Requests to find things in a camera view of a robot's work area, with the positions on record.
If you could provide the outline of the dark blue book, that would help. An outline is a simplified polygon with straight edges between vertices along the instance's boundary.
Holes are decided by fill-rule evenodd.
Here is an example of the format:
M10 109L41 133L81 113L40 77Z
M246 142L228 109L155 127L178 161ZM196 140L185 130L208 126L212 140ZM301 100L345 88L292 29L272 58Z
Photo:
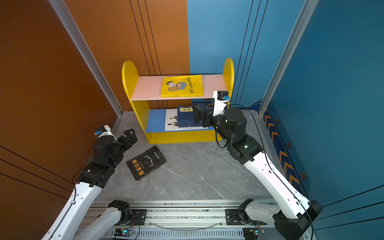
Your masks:
M194 121L178 121L178 125L181 125L181 124L197 124L195 123Z
M178 122L180 123L194 123L195 114L193 106L178 106Z
M181 124L178 125L179 128L199 128L201 125L199 124Z

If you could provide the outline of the dark book underneath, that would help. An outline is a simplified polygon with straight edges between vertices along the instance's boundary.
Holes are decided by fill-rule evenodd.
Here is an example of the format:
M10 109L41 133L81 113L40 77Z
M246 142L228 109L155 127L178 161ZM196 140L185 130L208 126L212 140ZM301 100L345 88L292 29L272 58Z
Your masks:
M127 161L135 181L140 181L167 162L157 146Z

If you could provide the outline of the white book with brown bars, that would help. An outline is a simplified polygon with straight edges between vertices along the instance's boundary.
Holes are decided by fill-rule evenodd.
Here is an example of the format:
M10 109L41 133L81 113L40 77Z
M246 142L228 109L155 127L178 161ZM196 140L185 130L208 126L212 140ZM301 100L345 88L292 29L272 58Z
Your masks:
M203 127L187 127L180 128L178 126L178 109L167 109L166 110L166 120L165 120L165 131L166 132L176 132L176 131L197 131L197 130L208 130L209 128Z

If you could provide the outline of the yellow book with cartoon man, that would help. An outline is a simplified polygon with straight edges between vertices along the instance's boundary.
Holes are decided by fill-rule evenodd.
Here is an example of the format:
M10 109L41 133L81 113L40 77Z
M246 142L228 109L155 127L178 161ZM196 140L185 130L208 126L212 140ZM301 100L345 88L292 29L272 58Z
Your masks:
M161 89L162 98L202 97L202 75L164 77Z

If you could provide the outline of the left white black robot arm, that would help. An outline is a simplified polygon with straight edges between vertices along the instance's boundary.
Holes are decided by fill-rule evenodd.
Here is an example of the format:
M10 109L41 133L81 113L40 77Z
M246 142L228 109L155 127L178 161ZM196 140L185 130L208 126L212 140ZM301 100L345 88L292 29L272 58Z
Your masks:
M124 152L138 140L133 129L124 131L116 138L109 126L97 128L95 135L97 141L93 145L94 154L77 178L67 203L44 235L45 240L98 240L112 226L125 225L133 219L130 204L114 200L93 223L76 234L91 204L115 173Z

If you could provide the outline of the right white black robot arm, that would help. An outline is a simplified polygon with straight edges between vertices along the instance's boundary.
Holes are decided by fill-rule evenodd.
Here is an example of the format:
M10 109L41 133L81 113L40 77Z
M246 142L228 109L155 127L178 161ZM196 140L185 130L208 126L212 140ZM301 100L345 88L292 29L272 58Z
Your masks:
M266 155L264 144L246 132L247 119L236 108L225 108L223 114L193 106L196 123L213 127L225 141L230 155L252 172L277 202L280 210L269 213L253 200L242 203L239 213L244 220L274 224L286 240L299 240L307 230L313 230L313 221L323 210L317 201L310 201L276 169Z

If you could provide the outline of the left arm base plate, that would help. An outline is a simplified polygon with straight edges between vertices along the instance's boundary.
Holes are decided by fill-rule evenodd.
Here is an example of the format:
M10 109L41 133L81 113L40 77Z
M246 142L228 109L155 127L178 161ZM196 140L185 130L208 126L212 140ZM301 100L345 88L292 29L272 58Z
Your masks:
M121 226L144 226L147 217L146 209L129 209L121 212L121 219L118 222Z

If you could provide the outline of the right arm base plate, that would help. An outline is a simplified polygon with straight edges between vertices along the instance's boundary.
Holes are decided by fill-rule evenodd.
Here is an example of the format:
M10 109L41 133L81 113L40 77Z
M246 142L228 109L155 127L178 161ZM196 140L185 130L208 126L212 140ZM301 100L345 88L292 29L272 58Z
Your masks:
M225 210L226 224L228 226L245 226L251 225L253 222L250 220L244 220L241 218L240 211L238 209L226 209Z

